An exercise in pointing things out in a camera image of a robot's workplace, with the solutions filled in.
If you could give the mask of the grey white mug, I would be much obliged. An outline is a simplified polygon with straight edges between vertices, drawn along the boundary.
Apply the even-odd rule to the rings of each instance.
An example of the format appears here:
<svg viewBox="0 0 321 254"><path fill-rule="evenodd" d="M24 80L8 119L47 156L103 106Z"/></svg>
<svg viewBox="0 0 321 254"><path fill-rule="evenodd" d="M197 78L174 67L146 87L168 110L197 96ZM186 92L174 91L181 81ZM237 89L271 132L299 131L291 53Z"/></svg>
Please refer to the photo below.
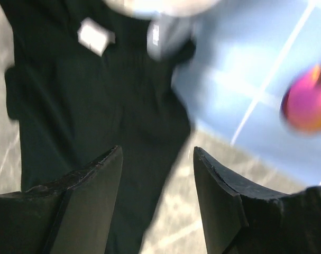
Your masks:
<svg viewBox="0 0 321 254"><path fill-rule="evenodd" d="M175 54L190 40L196 18L213 8L218 1L106 1L114 10L133 17L150 17L147 51L151 58L162 60Z"/></svg>

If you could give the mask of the blue grid placemat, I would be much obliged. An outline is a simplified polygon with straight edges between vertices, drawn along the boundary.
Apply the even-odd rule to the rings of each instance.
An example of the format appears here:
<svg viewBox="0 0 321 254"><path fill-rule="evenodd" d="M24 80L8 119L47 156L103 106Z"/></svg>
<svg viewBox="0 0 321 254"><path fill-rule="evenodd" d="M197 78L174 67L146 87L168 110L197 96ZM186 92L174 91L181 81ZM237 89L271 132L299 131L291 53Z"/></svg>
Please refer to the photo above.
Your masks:
<svg viewBox="0 0 321 254"><path fill-rule="evenodd" d="M280 103L321 64L321 1L221 1L198 21L175 88L201 127L307 185L321 185L321 133L290 129Z"/></svg>

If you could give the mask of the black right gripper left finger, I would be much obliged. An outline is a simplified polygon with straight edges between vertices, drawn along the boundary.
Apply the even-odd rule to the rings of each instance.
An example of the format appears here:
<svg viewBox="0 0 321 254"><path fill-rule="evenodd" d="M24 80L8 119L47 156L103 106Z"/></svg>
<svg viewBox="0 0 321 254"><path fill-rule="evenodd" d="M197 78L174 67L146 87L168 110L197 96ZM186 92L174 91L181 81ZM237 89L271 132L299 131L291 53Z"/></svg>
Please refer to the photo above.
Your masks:
<svg viewBox="0 0 321 254"><path fill-rule="evenodd" d="M123 163L114 147L58 180L0 195L0 253L103 253Z"/></svg>

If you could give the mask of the black t shirt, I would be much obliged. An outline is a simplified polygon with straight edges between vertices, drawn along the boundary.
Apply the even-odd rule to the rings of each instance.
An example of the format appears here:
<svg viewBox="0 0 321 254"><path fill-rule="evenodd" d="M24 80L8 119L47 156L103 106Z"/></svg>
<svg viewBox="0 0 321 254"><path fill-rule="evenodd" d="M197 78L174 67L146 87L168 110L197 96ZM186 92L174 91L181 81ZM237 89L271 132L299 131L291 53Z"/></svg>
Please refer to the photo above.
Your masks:
<svg viewBox="0 0 321 254"><path fill-rule="evenodd" d="M7 112L20 125L21 189L51 182L114 146L123 168L106 253L139 253L191 124L172 90L193 57L146 50L148 20L103 1L0 1L12 27Z"/></svg>

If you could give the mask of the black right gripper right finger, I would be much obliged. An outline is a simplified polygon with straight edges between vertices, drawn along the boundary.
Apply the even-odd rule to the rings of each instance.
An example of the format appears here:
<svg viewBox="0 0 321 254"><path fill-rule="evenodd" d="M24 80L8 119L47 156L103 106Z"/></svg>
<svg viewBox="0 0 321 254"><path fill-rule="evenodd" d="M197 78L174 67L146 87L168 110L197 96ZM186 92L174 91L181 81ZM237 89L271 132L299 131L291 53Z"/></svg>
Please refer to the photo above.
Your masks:
<svg viewBox="0 0 321 254"><path fill-rule="evenodd" d="M194 148L207 252L321 253L321 186L285 194L256 184Z"/></svg>

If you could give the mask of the blue handled spoon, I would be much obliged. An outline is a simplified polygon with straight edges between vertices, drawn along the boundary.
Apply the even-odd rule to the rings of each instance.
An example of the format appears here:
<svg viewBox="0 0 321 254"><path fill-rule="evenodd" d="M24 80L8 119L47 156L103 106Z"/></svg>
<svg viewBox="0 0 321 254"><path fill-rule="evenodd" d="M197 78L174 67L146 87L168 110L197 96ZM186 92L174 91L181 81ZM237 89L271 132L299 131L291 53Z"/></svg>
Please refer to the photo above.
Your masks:
<svg viewBox="0 0 321 254"><path fill-rule="evenodd" d="M307 134L321 132L321 65L315 65L291 84L280 111L291 128Z"/></svg>

